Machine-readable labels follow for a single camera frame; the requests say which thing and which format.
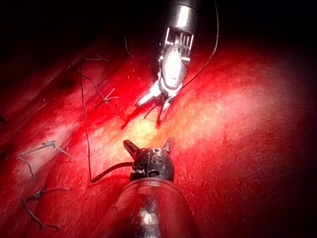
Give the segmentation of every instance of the surgical suture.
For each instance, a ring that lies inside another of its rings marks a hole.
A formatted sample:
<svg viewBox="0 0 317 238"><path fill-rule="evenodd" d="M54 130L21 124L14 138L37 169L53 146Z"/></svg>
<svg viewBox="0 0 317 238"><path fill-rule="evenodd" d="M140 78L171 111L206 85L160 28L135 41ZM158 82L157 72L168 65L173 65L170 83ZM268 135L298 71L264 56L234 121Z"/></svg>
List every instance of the surgical suture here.
<svg viewBox="0 0 317 238"><path fill-rule="evenodd" d="M67 153L66 151L64 151L62 148L56 146L56 141L55 141L55 140L50 140L50 141L47 141L47 142L43 142L41 147L38 147L38 148L33 149L33 150L26 151L26 152L22 152L22 153L20 153L19 156L17 157L18 160L22 161L23 163L25 163L25 164L28 166L31 176L32 176L33 178L35 178L35 179L36 179L36 176L35 176L35 174L34 174L33 171L32 171L32 167L31 167L30 163L29 163L27 160L25 160L25 159L23 158L23 156L28 155L28 154L31 154L31 153L33 153L33 152L35 152L35 151L38 151L38 150L41 150L41 149L50 147L50 146L52 146L54 149L58 150L59 152L65 154L66 156L68 156L69 158L71 158L72 161L77 162L77 161L74 159L74 157L72 157L69 153Z"/></svg>
<svg viewBox="0 0 317 238"><path fill-rule="evenodd" d="M33 218L33 220L36 221L37 224L39 224L40 229L42 230L44 227L52 227L56 230L59 231L59 228L55 225L50 225L50 224L44 224L40 221L39 218L37 218L37 216L35 216L35 214L30 210L30 208L27 206L27 202L28 201L34 201L34 200L40 200L40 198L46 194L46 193L50 193L50 192L54 192L54 191L59 191L59 190L71 190L68 187L62 187L62 188L55 188L55 189L51 189L51 190L47 190L45 191L44 188L42 188L41 190L39 190L37 193L35 193L34 195L31 196L27 196L22 200L22 204L25 207L27 213Z"/></svg>

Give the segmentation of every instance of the dark background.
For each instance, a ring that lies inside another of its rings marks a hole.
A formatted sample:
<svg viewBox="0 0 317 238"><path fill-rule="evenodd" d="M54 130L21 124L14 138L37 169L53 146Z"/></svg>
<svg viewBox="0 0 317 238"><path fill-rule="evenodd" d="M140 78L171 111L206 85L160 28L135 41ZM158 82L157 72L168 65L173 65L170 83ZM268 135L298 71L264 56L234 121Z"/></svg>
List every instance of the dark background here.
<svg viewBox="0 0 317 238"><path fill-rule="evenodd" d="M0 63L25 54L26 48L32 49L39 64L51 62L69 47L76 47L88 32L91 38L97 37L97 33L127 36L138 33L146 38L152 32L151 37L160 37L168 2L2 1ZM221 41L249 39L266 44L312 47L316 41L315 11L309 1L223 0L217 5L220 44ZM197 36L203 38L214 33L214 3L204 0ZM18 74L0 76L4 81Z"/></svg>

